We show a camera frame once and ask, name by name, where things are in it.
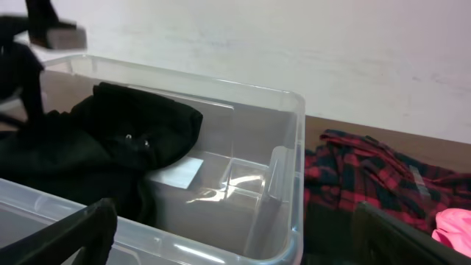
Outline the clear plastic storage bin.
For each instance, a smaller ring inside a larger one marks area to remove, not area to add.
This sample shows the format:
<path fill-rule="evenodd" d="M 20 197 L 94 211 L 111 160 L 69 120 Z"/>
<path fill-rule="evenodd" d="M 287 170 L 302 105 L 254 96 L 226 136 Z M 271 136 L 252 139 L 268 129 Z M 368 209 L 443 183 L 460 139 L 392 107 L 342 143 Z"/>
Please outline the clear plastic storage bin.
<path fill-rule="evenodd" d="M 203 164 L 187 189 L 148 180 L 157 221 L 119 219 L 109 264 L 298 264 L 302 256 L 305 111 L 291 92 L 102 57 L 50 60 L 47 110 L 70 110 L 105 81 L 198 110 L 188 157 Z"/>

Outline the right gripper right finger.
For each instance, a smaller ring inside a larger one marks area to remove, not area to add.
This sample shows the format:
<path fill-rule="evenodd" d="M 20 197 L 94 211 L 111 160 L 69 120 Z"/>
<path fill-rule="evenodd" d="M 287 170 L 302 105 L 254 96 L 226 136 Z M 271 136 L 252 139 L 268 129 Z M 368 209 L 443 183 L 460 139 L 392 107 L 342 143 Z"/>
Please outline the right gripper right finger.
<path fill-rule="evenodd" d="M 367 202 L 352 218 L 353 248 L 360 264 L 470 265 L 470 258 Z"/>

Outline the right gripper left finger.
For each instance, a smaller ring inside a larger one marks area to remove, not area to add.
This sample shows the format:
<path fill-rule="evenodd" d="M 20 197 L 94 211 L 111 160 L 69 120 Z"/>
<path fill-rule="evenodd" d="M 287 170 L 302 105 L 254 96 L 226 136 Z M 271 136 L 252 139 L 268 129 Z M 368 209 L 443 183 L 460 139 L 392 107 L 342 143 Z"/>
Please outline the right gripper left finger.
<path fill-rule="evenodd" d="M 118 216 L 112 199 L 103 198 L 31 236 L 1 248 L 7 265 L 105 265 L 114 243 Z"/>

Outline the white label in bin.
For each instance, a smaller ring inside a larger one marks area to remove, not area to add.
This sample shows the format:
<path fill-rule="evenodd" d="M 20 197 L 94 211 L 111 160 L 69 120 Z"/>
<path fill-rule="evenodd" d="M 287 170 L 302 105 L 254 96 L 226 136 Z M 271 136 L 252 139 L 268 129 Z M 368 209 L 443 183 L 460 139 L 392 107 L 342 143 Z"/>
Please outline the white label in bin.
<path fill-rule="evenodd" d="M 149 172 L 146 178 L 175 188 L 187 189 L 203 164 L 203 159 L 185 156 L 163 169 Z"/>

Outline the red plaid flannel shirt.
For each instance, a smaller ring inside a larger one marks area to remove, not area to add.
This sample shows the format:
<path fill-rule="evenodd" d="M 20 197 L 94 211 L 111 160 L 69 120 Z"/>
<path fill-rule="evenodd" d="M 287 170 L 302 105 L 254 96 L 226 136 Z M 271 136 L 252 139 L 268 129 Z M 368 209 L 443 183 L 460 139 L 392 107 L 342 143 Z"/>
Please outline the red plaid flannel shirt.
<path fill-rule="evenodd" d="M 470 209 L 470 174 L 432 166 L 369 136 L 325 130 L 305 152 L 304 210 L 352 213 L 368 202 L 425 232 L 448 208 Z"/>

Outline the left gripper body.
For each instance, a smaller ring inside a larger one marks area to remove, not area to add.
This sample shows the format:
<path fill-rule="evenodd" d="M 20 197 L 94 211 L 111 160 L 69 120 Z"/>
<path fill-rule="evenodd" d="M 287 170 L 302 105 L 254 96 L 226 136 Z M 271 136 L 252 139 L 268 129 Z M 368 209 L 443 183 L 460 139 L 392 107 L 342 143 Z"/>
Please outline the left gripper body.
<path fill-rule="evenodd" d="M 19 97 L 29 123 L 44 116 L 40 87 L 43 65 L 27 45 L 15 41 L 15 36 L 43 26 L 43 19 L 37 15 L 1 17 L 1 100 Z"/>

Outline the large black garment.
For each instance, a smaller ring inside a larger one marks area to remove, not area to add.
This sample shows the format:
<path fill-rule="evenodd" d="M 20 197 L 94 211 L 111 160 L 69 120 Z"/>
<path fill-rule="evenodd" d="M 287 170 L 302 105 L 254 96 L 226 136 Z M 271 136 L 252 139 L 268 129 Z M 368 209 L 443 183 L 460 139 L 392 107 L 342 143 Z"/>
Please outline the large black garment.
<path fill-rule="evenodd" d="M 119 216 L 153 225 L 145 176 L 186 156 L 202 122 L 191 106 L 101 82 L 70 111 L 3 132 L 1 177 L 83 205 L 111 198 Z"/>

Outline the pink folded garment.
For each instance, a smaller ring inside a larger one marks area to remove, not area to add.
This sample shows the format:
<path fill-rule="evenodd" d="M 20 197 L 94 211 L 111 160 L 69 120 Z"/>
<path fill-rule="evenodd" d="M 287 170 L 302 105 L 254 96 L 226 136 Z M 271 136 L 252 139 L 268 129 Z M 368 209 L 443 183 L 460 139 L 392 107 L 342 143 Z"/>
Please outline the pink folded garment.
<path fill-rule="evenodd" d="M 448 208 L 435 216 L 436 229 L 431 237 L 441 244 L 470 257 L 470 211 Z"/>

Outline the black garment right side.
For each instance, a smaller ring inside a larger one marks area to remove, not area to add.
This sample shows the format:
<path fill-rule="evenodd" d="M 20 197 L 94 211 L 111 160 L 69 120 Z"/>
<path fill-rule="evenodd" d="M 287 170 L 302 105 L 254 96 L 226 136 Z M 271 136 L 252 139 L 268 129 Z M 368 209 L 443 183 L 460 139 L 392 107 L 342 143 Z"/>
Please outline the black garment right side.
<path fill-rule="evenodd" d="M 307 204 L 302 264 L 358 264 L 353 249 L 352 217 L 349 211 Z"/>

